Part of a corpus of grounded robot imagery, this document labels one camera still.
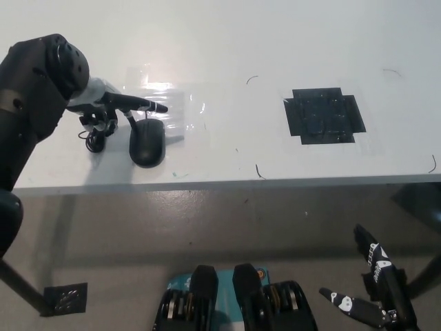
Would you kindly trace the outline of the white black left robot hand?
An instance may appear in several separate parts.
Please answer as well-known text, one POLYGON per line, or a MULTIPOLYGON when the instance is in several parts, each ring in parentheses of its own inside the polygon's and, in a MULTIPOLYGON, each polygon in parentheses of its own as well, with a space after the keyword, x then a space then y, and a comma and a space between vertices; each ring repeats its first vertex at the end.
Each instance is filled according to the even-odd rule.
POLYGON ((102 132, 108 137, 118 128, 117 110, 129 119, 133 110, 166 113, 168 107, 142 97, 123 94, 106 80, 92 77, 86 89, 70 100, 67 110, 80 116, 86 131, 102 132))

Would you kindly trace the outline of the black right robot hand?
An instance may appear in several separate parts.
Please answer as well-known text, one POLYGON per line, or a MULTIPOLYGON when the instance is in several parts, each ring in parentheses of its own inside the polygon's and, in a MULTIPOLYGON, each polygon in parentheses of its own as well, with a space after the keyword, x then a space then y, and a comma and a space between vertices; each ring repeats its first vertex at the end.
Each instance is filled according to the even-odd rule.
POLYGON ((392 263, 378 240, 360 224, 354 228, 359 253, 369 272, 362 278, 370 300, 319 289, 319 293, 344 315, 375 329, 418 330, 418 320, 405 289, 406 275, 392 263))

